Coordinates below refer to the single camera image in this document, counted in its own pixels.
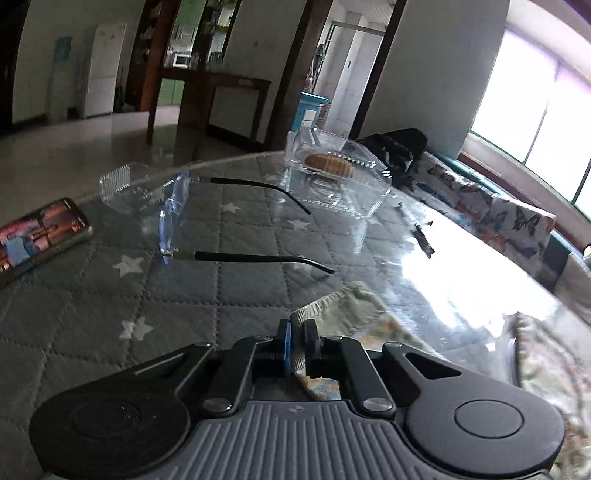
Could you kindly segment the patterned children's shirt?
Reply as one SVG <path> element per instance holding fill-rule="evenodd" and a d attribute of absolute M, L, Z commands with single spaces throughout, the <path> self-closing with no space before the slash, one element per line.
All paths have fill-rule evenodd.
<path fill-rule="evenodd" d="M 368 350 L 398 341 L 443 356 L 404 327 L 362 281 L 350 282 L 290 314 L 295 330 L 310 319 L 317 321 L 318 332 L 356 338 Z M 545 322 L 518 312 L 509 317 L 509 330 L 516 339 L 517 385 L 557 407 L 566 422 L 558 468 L 565 477 L 585 477 L 590 472 L 590 369 Z"/>

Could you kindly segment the black marker pen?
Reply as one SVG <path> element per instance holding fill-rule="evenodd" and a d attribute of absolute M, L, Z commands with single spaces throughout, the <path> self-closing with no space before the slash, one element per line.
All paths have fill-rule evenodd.
<path fill-rule="evenodd" d="M 427 255 L 428 258 L 431 258 L 434 255 L 435 250 L 431 246 L 427 237 L 425 236 L 422 226 L 419 224 L 415 224 L 413 227 L 412 233 L 413 233 L 415 239 L 417 240 L 422 251 Z"/>

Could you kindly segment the eyeglasses with black temples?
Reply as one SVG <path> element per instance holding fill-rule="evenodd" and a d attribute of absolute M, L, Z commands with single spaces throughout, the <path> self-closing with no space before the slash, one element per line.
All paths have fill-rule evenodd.
<path fill-rule="evenodd" d="M 279 185 L 249 179 L 194 176 L 183 171 L 175 177 L 170 195 L 162 203 L 159 212 L 158 250 L 165 262 L 294 264 L 328 275 L 335 274 L 334 268 L 301 255 L 263 253 L 262 247 L 240 252 L 224 251 L 222 225 L 228 222 L 242 229 L 253 227 L 256 231 L 252 239 L 262 240 L 264 246 L 273 244 L 270 234 L 263 232 L 264 228 L 270 226 L 270 214 L 263 211 L 269 206 L 266 194 L 254 202 L 252 220 L 232 220 L 232 215 L 245 213 L 245 202 L 225 198 L 224 191 L 228 187 L 270 190 L 279 194 L 281 199 L 294 202 L 304 214 L 311 214 L 311 209 L 304 202 Z"/>

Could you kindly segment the clear plastic food container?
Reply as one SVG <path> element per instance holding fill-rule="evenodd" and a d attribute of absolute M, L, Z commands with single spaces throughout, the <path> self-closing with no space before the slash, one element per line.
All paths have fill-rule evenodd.
<path fill-rule="evenodd" d="M 298 200 L 369 218 L 392 192 L 388 167 L 367 147 L 318 128 L 287 134 L 288 190 Z"/>

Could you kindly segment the bread in container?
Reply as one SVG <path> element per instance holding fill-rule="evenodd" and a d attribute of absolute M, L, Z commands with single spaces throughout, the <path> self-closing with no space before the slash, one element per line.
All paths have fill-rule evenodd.
<path fill-rule="evenodd" d="M 356 169 L 348 160 L 329 154 L 312 154 L 304 160 L 308 167 L 342 178 L 352 178 Z"/>

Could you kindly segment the left butterfly pillow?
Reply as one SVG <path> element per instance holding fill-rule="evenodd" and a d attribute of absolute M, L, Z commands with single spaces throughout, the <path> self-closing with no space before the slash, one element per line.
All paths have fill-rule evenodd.
<path fill-rule="evenodd" d="M 493 193 L 458 174 L 430 153 L 414 161 L 407 172 L 409 194 L 476 235 L 490 212 Z"/>

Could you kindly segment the butterfly pillow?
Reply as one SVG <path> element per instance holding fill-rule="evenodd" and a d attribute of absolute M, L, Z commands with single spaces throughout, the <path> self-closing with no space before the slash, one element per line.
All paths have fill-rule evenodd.
<path fill-rule="evenodd" d="M 407 172 L 409 194 L 476 235 L 490 212 L 493 193 L 458 174 L 430 153 L 414 161 Z"/>
<path fill-rule="evenodd" d="M 555 224 L 556 216 L 550 212 L 494 195 L 490 208 L 477 225 L 477 236 L 536 277 Z"/>

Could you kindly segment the black bag on sofa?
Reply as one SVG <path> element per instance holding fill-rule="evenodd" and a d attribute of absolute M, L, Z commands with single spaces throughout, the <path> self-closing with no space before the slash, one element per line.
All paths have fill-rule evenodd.
<path fill-rule="evenodd" d="M 407 185 L 428 146 L 428 137 L 419 129 L 404 128 L 372 134 L 356 140 L 380 159 L 391 173 L 395 187 Z"/>

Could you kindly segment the right butterfly pillow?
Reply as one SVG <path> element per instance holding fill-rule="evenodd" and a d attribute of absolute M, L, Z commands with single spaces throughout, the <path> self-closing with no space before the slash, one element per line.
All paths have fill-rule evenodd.
<path fill-rule="evenodd" d="M 477 225 L 477 236 L 536 277 L 555 224 L 556 216 L 550 212 L 494 195 L 490 208 Z"/>

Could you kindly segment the smartphone with lit screen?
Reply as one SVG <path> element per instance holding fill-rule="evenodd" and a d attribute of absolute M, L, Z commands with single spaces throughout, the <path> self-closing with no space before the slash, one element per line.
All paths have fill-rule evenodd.
<path fill-rule="evenodd" d="M 88 240 L 93 227 L 71 198 L 61 198 L 1 227 L 1 288 Z"/>

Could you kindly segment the blue white cabinet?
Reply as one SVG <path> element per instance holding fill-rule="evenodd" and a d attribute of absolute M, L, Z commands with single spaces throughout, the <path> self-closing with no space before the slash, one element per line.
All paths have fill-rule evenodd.
<path fill-rule="evenodd" d="M 314 128 L 318 122 L 318 116 L 322 107 L 327 105 L 329 100 L 325 97 L 301 92 L 300 101 L 294 114 L 294 122 L 290 130 L 297 132 L 301 127 Z"/>

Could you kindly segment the dark wooden side table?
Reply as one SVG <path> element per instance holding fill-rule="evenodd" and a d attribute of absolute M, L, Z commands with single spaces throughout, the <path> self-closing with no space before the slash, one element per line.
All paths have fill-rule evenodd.
<path fill-rule="evenodd" d="M 211 110 L 218 87 L 256 91 L 256 107 L 253 111 L 252 125 L 249 131 L 249 143 L 256 144 L 260 120 L 262 120 L 263 116 L 263 107 L 266 104 L 267 93 L 270 90 L 270 80 L 204 70 L 159 67 L 156 70 L 156 93 L 159 93 L 163 79 L 178 80 L 185 83 L 179 119 L 183 119 L 185 124 L 195 125 L 198 129 L 204 131 L 209 125 L 209 120 L 211 120 Z"/>

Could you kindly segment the white refrigerator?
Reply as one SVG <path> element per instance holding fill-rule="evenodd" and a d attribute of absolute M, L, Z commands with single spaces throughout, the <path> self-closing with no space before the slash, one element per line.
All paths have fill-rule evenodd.
<path fill-rule="evenodd" d="M 111 114 L 126 23 L 98 25 L 92 45 L 81 116 Z"/>

